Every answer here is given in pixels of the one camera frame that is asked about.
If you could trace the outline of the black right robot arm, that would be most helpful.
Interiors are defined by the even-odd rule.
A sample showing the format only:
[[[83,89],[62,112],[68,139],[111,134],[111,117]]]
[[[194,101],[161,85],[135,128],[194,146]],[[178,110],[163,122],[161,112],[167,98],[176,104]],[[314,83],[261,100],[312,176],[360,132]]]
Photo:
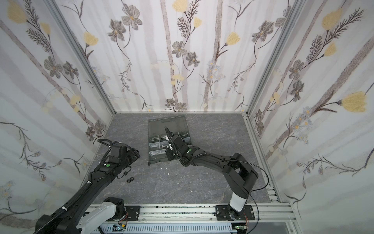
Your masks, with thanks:
[[[177,159],[184,167],[202,166],[225,177],[232,191],[232,196],[226,207],[216,206],[214,215],[217,220],[250,220],[250,211],[247,210],[246,203],[248,198],[251,197],[251,192],[266,188],[270,182],[269,176],[266,175],[265,186],[254,189],[259,178],[255,168],[260,169],[263,173],[266,173],[266,171],[260,166],[246,161],[241,154],[216,155],[197,146],[187,145],[180,134],[171,132],[167,127],[165,127],[165,132],[168,142],[168,148],[166,149],[168,160]]]

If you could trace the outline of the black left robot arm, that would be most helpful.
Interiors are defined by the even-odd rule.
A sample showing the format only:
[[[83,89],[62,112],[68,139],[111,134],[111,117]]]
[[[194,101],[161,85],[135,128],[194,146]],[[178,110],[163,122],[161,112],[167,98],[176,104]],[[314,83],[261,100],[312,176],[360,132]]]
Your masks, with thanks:
[[[43,215],[36,223],[36,234],[90,234],[103,222],[126,219],[128,212],[123,199],[109,197],[95,210],[86,213],[95,198],[122,170],[140,158],[139,151],[127,144],[100,139],[108,146],[100,164],[90,173],[88,181],[75,195],[52,215]]]

